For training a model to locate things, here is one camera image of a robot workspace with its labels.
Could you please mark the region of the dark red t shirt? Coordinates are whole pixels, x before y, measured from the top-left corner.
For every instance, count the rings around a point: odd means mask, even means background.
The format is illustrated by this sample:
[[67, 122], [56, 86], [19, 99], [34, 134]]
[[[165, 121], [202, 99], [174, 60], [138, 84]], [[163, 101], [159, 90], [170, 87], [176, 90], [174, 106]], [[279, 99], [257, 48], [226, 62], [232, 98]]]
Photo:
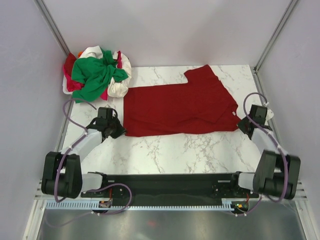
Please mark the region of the dark red t shirt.
[[131, 88], [123, 102], [129, 137], [233, 132], [238, 104], [209, 65], [187, 70], [187, 83]]

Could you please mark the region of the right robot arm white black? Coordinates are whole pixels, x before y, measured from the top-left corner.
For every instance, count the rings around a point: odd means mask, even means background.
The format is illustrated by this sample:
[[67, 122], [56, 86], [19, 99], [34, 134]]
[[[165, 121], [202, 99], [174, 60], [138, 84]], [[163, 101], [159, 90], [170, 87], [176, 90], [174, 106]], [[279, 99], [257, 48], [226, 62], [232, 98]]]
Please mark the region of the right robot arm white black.
[[248, 116], [237, 124], [258, 148], [260, 160], [255, 172], [236, 172], [236, 180], [229, 184], [229, 191], [235, 197], [251, 190], [268, 197], [292, 200], [297, 191], [301, 160], [283, 150], [271, 127], [265, 125], [267, 111], [265, 106], [253, 104]]

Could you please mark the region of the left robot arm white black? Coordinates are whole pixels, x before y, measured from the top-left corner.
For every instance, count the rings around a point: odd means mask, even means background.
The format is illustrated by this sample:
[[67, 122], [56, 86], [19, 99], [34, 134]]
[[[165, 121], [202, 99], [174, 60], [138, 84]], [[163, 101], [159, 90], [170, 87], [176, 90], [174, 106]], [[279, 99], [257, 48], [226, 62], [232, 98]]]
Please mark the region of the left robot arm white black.
[[110, 185], [103, 180], [103, 173], [83, 173], [81, 162], [105, 139], [117, 139], [126, 133], [118, 113], [110, 107], [100, 107], [83, 134], [62, 151], [50, 151], [45, 156], [41, 182], [43, 194], [52, 195], [57, 203], [66, 198], [75, 199], [81, 193], [93, 191], [106, 196]]

